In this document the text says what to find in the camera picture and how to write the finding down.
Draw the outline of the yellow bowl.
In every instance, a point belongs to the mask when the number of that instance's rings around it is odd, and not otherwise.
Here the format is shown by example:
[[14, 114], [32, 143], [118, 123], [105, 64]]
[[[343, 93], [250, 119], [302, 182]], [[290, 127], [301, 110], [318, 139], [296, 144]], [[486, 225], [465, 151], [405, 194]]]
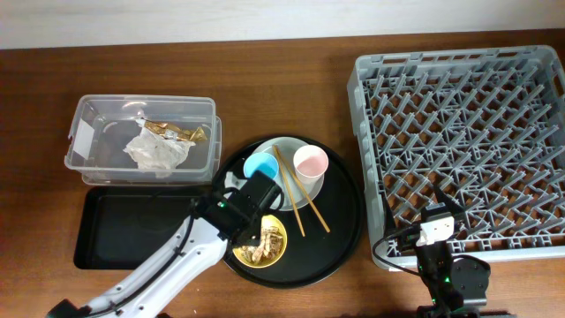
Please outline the yellow bowl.
[[263, 216], [260, 243], [257, 246], [233, 248], [236, 259], [253, 269], [263, 269], [279, 261], [288, 243], [287, 232], [275, 216]]

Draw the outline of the white tissue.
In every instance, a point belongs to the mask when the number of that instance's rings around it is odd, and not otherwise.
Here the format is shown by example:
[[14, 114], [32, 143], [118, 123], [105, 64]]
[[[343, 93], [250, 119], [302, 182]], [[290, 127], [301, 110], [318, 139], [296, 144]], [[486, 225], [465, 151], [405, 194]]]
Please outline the white tissue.
[[173, 170], [183, 163], [191, 147], [196, 143], [193, 141], [173, 140], [177, 132], [166, 133], [166, 137], [151, 132], [145, 127], [145, 119], [136, 119], [136, 124], [141, 128], [138, 136], [126, 144], [123, 151], [142, 170]]

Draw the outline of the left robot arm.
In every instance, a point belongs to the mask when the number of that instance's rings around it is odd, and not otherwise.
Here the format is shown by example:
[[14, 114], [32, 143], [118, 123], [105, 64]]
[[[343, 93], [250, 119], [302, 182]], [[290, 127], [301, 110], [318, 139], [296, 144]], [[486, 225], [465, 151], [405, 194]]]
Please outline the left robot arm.
[[266, 194], [239, 191], [201, 197], [177, 233], [127, 278], [83, 307], [64, 299], [47, 317], [156, 317], [228, 248], [257, 243], [261, 219], [273, 201]]

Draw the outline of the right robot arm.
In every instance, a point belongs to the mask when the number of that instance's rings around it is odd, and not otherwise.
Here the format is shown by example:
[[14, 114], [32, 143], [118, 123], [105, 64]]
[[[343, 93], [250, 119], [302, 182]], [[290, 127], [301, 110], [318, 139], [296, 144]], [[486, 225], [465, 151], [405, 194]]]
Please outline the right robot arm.
[[[421, 219], [403, 229], [396, 226], [391, 207], [384, 204], [385, 232], [373, 244], [373, 256], [422, 280], [433, 304], [418, 307], [417, 317], [479, 317], [479, 309], [486, 304], [491, 267], [479, 258], [450, 252], [448, 240], [458, 234], [465, 209], [437, 185], [433, 192], [437, 202], [420, 209]], [[377, 254], [379, 245], [391, 239], [402, 249], [415, 252], [416, 271], [396, 265]]]

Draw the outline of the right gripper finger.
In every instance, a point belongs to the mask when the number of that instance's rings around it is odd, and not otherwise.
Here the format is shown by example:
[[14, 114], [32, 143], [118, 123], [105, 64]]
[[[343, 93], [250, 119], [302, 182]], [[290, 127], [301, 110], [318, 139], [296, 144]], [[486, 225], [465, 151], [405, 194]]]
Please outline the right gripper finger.
[[436, 196], [437, 202], [443, 204], [449, 212], [461, 212], [462, 207], [453, 201], [449, 196], [447, 196], [443, 190], [438, 186], [433, 186], [433, 192]]
[[385, 194], [382, 196], [382, 203], [384, 208], [385, 224], [384, 224], [384, 237], [388, 237], [396, 231], [396, 222], [392, 212], [392, 209], [388, 203], [388, 199]]

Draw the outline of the pink cup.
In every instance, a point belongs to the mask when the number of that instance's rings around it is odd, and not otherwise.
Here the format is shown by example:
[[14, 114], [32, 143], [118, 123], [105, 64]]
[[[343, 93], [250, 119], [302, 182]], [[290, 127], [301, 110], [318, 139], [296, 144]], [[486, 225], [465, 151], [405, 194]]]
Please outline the pink cup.
[[298, 179], [303, 184], [313, 184], [325, 174], [329, 159], [322, 148], [306, 145], [295, 152], [293, 165]]

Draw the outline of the light blue cup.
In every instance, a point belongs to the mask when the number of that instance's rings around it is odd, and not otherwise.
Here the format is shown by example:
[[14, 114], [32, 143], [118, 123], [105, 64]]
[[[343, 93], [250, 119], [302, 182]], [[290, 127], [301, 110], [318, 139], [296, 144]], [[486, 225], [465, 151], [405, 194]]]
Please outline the light blue cup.
[[245, 160], [243, 172], [246, 178], [251, 178], [257, 171], [275, 180], [279, 172], [279, 163], [269, 153], [252, 154]]

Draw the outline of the food scraps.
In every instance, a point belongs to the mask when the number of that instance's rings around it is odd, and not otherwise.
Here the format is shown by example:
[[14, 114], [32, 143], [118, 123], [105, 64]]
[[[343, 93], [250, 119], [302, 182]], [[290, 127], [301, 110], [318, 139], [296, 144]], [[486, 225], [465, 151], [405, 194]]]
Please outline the food scraps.
[[277, 227], [266, 227], [261, 229], [264, 236], [265, 247], [260, 259], [244, 259], [253, 266], [265, 266], [273, 263], [283, 252], [284, 236]]

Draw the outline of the wooden chopstick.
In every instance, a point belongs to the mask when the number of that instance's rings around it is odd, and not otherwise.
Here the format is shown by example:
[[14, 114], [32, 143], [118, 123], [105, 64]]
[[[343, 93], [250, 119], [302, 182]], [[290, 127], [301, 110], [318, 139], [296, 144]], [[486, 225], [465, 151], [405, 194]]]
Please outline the wooden chopstick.
[[328, 226], [328, 224], [326, 223], [324, 217], [321, 215], [320, 211], [317, 209], [316, 205], [313, 203], [313, 200], [311, 199], [310, 195], [308, 194], [308, 192], [305, 190], [303, 184], [301, 183], [301, 181], [298, 179], [297, 175], [295, 172], [290, 170], [290, 165], [287, 163], [287, 161], [284, 159], [284, 157], [281, 155], [282, 157], [282, 162], [283, 162], [283, 166], [285, 167], [285, 169], [288, 171], [288, 174], [292, 177], [292, 179], [294, 180], [294, 183], [297, 185], [298, 189], [300, 190], [300, 192], [303, 194], [303, 196], [306, 198], [308, 204], [310, 205], [310, 207], [312, 208], [314, 214], [318, 217], [321, 225], [323, 226], [323, 228], [325, 229], [325, 231], [327, 233], [330, 233], [331, 230]]
[[302, 237], [305, 238], [305, 230], [304, 230], [304, 227], [303, 227], [303, 224], [302, 224], [296, 203], [294, 201], [292, 191], [290, 190], [289, 181], [288, 181], [288, 179], [286, 178], [286, 175], [285, 175], [285, 169], [283, 168], [283, 159], [282, 159], [282, 157], [279, 153], [277, 146], [273, 146], [273, 151], [274, 151], [274, 154], [275, 154], [275, 159], [277, 160], [277, 162], [279, 164], [279, 170], [280, 170], [280, 174], [282, 176], [282, 181], [283, 181], [284, 187], [286, 189], [286, 192], [288, 194], [288, 198], [289, 198], [290, 204], [292, 206], [295, 218], [297, 220], [298, 228], [300, 229]]

